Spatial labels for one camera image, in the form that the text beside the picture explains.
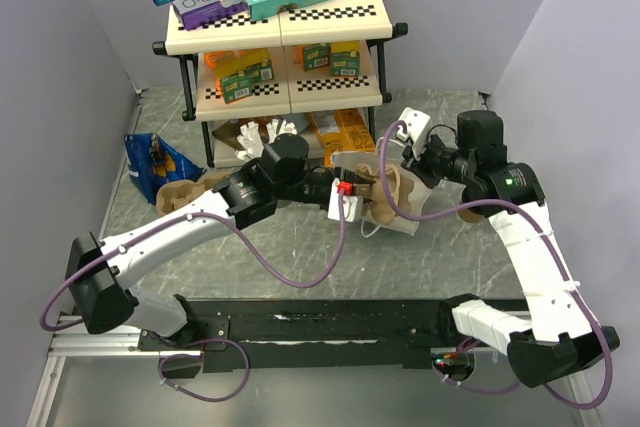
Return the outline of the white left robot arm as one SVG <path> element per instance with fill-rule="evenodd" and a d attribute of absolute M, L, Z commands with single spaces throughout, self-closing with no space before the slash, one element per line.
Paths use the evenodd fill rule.
<path fill-rule="evenodd" d="M 217 182 L 186 206 L 133 231 L 72 244 L 69 290 L 86 330 L 103 334 L 121 325 L 150 330 L 177 349 L 191 346 L 198 325 L 187 301 L 144 289 L 144 277 L 173 258 L 275 214 L 279 202 L 314 204 L 342 225 L 359 214 L 372 181 L 345 168 L 308 164 L 309 145 L 282 134 L 260 157 Z"/>

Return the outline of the light blue paper bag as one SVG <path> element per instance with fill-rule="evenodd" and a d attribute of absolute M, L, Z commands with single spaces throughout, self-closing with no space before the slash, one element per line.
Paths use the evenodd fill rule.
<path fill-rule="evenodd" d="M 376 142 L 373 152 L 347 151 L 336 152 L 330 157 L 335 168 L 352 171 L 373 182 L 365 190 L 364 200 L 350 222 L 360 222 L 360 232 L 364 238 L 370 238 L 380 230 L 391 230 L 413 236 L 419 227 L 418 221 L 400 216 L 390 205 L 382 185 L 380 153 L 382 138 Z M 398 157 L 402 144 L 391 140 L 387 146 L 384 172 L 387 178 L 390 197 L 405 214 L 419 216 L 432 193 L 415 174 L 401 166 Z"/>

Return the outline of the brown paper coffee cup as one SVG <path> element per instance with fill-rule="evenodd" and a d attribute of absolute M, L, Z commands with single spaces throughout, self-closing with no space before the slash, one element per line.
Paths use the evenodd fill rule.
<path fill-rule="evenodd" d="M 458 212 L 458 217 L 469 224 L 475 224 L 482 222 L 484 220 L 484 216 L 481 214 L 477 214 L 470 209 L 463 209 Z"/>

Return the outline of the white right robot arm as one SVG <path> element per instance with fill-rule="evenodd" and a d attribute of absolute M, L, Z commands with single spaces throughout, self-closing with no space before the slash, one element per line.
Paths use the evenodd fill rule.
<path fill-rule="evenodd" d="M 438 337 L 454 346 L 470 336 L 495 348 L 530 388 L 603 363 L 602 391 L 609 392 L 619 336 L 586 306 L 559 251 L 536 174 L 508 159 L 502 119 L 491 111 L 459 114 L 453 147 L 433 134 L 427 114 L 407 108 L 400 120 L 404 168 L 428 186 L 441 180 L 463 185 L 462 208 L 486 218 L 498 234 L 530 315 L 524 321 L 458 296 L 437 320 Z"/>

